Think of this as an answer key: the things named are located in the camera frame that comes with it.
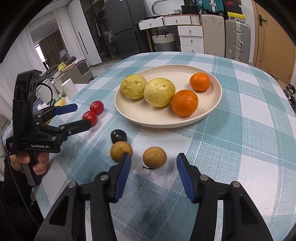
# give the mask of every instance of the orange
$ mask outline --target orange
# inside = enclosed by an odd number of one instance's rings
[[[196,91],[206,91],[210,87],[210,78],[204,73],[197,73],[191,76],[189,84]]]
[[[198,97],[191,90],[178,91],[172,99],[172,108],[180,116],[193,114],[198,106]]]

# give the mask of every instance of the metal screw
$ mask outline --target metal screw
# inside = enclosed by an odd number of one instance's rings
[[[200,175],[200,179],[206,181],[209,179],[209,177],[207,175]]]
[[[106,181],[106,180],[109,179],[109,176],[108,175],[102,175],[102,176],[100,176],[100,179],[101,179],[101,181]]]
[[[69,184],[68,184],[68,187],[69,188],[73,188],[73,187],[75,187],[76,186],[76,182],[70,182]]]
[[[240,187],[240,183],[237,182],[237,181],[234,181],[234,182],[232,183],[232,185],[233,185],[234,187],[236,187],[236,188],[239,188],[239,187]]]

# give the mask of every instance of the teal suitcase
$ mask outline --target teal suitcase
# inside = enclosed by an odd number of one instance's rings
[[[203,0],[202,13],[224,16],[223,1],[222,0]]]

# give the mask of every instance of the dark purple fruit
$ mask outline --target dark purple fruit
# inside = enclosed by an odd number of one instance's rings
[[[113,144],[116,143],[116,142],[119,142],[119,141],[127,142],[128,137],[127,137],[126,133],[123,130],[116,129],[116,130],[113,130],[111,132],[111,141],[112,141]]]

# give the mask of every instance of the hand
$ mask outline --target hand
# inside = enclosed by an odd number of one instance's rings
[[[47,163],[49,160],[49,153],[41,152],[38,155],[38,163],[33,166],[33,171],[37,175],[42,175],[47,170]],[[20,172],[22,170],[22,164],[29,164],[30,156],[25,151],[19,151],[16,155],[10,156],[10,163],[14,170]]]

